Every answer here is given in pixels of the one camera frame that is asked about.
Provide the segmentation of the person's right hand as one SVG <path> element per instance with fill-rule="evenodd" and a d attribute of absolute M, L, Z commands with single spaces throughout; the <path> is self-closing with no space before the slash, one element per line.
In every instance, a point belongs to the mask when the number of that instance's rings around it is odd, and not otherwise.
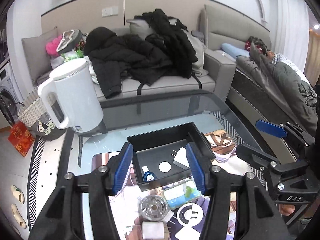
<path fill-rule="evenodd" d="M 279 204 L 278 208 L 279 208 L 280 214 L 283 215 L 283 216 L 290 216 L 296 210 L 296 206 L 295 205 L 289 205 L 289 204 Z"/>

